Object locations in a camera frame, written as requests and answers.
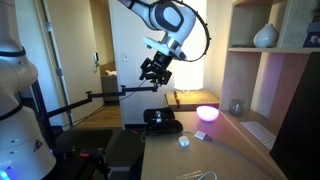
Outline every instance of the keyboard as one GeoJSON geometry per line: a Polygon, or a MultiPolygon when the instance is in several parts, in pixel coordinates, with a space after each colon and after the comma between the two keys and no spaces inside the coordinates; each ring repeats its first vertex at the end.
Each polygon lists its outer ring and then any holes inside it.
{"type": "Polygon", "coordinates": [[[263,127],[257,121],[240,122],[240,124],[247,129],[255,138],[257,138],[269,150],[272,149],[276,136],[268,129],[263,127]]]}

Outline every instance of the door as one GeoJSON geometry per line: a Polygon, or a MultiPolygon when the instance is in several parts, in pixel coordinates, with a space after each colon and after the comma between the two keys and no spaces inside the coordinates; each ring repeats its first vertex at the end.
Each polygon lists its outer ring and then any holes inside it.
{"type": "MultiPolygon", "coordinates": [[[[43,0],[53,26],[54,49],[63,72],[63,84],[69,104],[87,98],[86,92],[101,92],[100,73],[95,67],[94,29],[89,0],[43,0]]],[[[75,108],[73,123],[103,105],[102,99],[75,108]]]]}

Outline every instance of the black device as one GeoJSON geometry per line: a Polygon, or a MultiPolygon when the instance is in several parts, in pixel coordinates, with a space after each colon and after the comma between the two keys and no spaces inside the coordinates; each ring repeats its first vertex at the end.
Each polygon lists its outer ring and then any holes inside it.
{"type": "Polygon", "coordinates": [[[143,113],[146,122],[147,136],[161,136],[179,133],[183,130],[182,124],[175,119],[171,108],[147,109],[143,113]]]}
{"type": "Polygon", "coordinates": [[[312,53],[271,157],[288,179],[320,179],[320,53],[312,53]]]}

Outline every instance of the pink lamp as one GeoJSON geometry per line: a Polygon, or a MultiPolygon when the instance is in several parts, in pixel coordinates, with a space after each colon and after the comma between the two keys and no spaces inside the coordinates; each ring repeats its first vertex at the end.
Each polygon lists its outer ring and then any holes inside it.
{"type": "Polygon", "coordinates": [[[203,121],[214,121],[219,116],[219,110],[211,106],[197,107],[197,115],[203,121]]]}

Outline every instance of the white vase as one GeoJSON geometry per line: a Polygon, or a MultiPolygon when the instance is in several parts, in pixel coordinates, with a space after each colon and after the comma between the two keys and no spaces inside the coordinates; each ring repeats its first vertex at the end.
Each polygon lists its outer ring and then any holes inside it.
{"type": "Polygon", "coordinates": [[[255,36],[253,43],[257,48],[266,48],[278,41],[279,33],[272,24],[266,24],[255,36]]]}

